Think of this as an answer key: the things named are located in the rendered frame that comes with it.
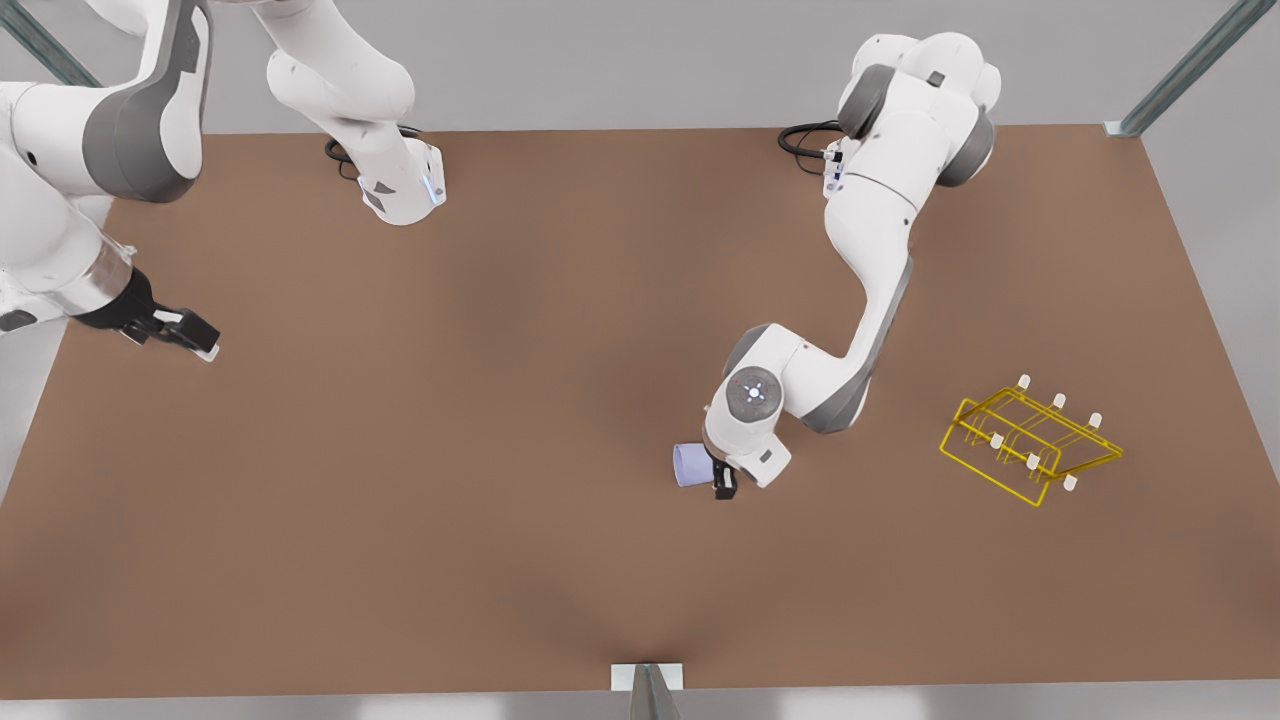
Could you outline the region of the silver frame post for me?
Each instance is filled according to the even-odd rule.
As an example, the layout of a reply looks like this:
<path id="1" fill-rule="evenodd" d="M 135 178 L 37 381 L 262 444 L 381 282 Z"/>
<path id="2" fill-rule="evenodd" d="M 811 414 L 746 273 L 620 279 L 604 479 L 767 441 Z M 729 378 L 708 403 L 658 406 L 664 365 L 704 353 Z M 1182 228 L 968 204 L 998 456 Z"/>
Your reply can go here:
<path id="1" fill-rule="evenodd" d="M 684 689 L 684 665 L 613 664 L 611 689 L 630 691 L 628 720 L 681 720 L 672 691 Z"/>
<path id="2" fill-rule="evenodd" d="M 0 0 L 0 27 L 61 83 L 102 87 L 18 0 Z"/>
<path id="3" fill-rule="evenodd" d="M 1140 137 L 1276 4 L 1277 0 L 1235 0 L 1123 119 L 1103 122 L 1103 132 L 1108 137 Z"/>

